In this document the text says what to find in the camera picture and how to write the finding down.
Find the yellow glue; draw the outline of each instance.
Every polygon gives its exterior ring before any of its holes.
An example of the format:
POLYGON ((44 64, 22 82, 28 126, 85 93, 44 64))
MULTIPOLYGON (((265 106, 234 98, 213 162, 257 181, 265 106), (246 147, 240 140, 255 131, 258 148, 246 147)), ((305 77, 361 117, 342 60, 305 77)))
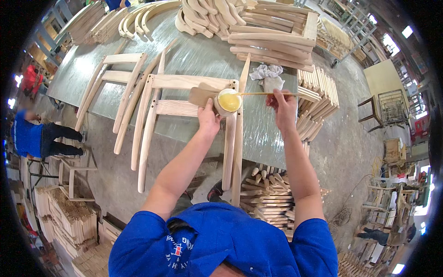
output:
POLYGON ((235 112, 240 108, 239 97, 235 94, 221 94, 218 96, 218 103, 220 106, 228 111, 235 112))

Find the white rag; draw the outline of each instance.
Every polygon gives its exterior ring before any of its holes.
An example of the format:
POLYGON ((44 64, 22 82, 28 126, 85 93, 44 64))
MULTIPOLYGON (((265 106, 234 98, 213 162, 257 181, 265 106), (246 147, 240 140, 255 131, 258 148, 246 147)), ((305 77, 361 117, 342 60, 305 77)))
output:
POLYGON ((260 64, 257 68, 253 68, 253 72, 249 75, 253 81, 263 79, 258 84, 263 86, 264 92, 271 94, 274 89, 281 90, 283 88, 284 81, 279 76, 282 73, 281 66, 260 64))

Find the blue shirt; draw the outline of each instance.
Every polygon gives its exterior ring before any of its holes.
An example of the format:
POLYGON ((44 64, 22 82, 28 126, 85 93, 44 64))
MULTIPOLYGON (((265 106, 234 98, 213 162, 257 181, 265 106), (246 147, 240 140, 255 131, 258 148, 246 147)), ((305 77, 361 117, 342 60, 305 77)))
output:
POLYGON ((209 276, 223 261, 246 276, 337 276, 338 259, 326 221, 284 232, 225 203, 200 203, 179 218, 192 228, 170 234, 149 211, 137 212, 109 255, 109 276, 209 276))
MULTIPOLYGON (((105 2, 109 6, 109 11, 113 11, 120 7, 121 0, 105 0, 105 2)), ((131 6, 131 3, 128 0, 125 0, 124 4, 126 7, 131 6)))
POLYGON ((12 140, 17 153, 20 156, 31 156, 41 158, 40 142, 42 140, 43 124, 35 125, 25 120, 26 110, 23 109, 16 114, 16 119, 11 129, 12 140))

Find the red shirt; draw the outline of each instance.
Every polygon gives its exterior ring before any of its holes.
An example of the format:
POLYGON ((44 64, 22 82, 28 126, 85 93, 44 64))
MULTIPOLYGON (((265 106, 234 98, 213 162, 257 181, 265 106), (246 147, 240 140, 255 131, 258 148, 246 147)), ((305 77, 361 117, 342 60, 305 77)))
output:
POLYGON ((39 75, 39 83, 34 88, 32 88, 35 83, 36 77, 37 73, 35 72, 35 66, 28 66, 26 71, 23 72, 23 79, 21 82, 22 89, 31 90, 33 94, 36 94, 39 90, 40 84, 43 82, 43 75, 39 75))

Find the workbench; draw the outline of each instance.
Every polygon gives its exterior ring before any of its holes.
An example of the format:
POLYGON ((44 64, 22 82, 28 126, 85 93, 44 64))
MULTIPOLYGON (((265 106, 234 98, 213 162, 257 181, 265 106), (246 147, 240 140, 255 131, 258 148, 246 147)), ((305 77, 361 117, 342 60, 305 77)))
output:
MULTIPOLYGON (((141 53, 149 55, 148 62, 141 69, 143 71, 158 53, 173 39, 177 43, 166 55, 165 74, 196 75, 224 79, 239 79, 245 62, 237 60, 229 48, 230 44, 214 36, 209 39, 202 34, 191 36, 181 33, 174 24, 177 9, 160 13, 147 22, 151 30, 152 41, 146 37, 135 36, 122 51, 123 53, 141 53)), ((112 55, 124 38, 116 36, 105 45, 73 46, 66 54, 55 74, 54 80, 49 85, 48 96, 54 97, 65 103, 79 106, 88 80, 100 59, 104 55, 112 55)), ((259 63, 252 62, 249 72, 258 67, 259 63)), ((134 65, 116 64, 113 70, 130 71, 134 65)), ((296 70, 285 68, 280 75, 285 80, 284 89, 293 93, 297 92, 296 70)), ((125 86, 121 83, 103 82, 98 90, 89 112, 107 118, 115 119, 120 97, 125 86)), ((262 87, 258 80, 248 78, 246 92, 260 92, 262 87)), ((163 100, 187 100, 189 91, 164 89, 163 100)), ((243 158, 275 167, 286 168, 283 140, 275 124, 274 111, 265 105, 265 96, 246 95, 243 101, 243 158)), ((134 111, 131 125, 135 125, 137 109, 134 111)), ((198 119, 191 117, 173 117, 159 115, 154 131, 158 134, 176 140, 188 142, 198 130, 198 119)), ((221 131, 216 136, 212 150, 223 153, 225 139, 225 124, 222 123, 221 131)))

